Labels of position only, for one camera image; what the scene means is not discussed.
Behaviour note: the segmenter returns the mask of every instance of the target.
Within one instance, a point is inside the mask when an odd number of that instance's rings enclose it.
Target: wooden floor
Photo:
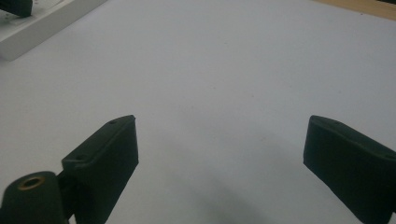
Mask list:
[[[396,5],[376,0],[315,0],[396,21]]]

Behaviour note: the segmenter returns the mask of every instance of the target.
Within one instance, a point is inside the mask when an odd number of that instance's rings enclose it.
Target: dark object in corner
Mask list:
[[[396,203],[396,153],[345,124],[312,116],[304,164],[363,223],[388,223]]]
[[[0,0],[0,10],[4,10],[20,17],[32,14],[32,0]]]
[[[391,3],[396,5],[396,0],[377,0],[379,2],[386,2],[386,3]]]
[[[113,119],[62,160],[64,170],[10,184],[2,224],[104,224],[138,164],[134,116]]]

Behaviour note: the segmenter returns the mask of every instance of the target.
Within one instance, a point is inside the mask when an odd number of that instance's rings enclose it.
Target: white surface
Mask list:
[[[0,11],[0,58],[15,60],[106,0],[34,0],[32,16]]]
[[[134,114],[107,223],[359,223],[303,166],[308,119],[396,148],[396,22],[305,0],[111,0],[0,62],[0,190]]]

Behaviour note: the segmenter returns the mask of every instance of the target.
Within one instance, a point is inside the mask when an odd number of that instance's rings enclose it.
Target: wooden strip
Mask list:
[[[396,21],[396,5],[376,0],[315,0]]]

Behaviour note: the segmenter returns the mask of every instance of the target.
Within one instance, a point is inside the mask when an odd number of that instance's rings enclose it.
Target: wooden edge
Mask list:
[[[396,5],[376,0],[314,0],[396,21]]]

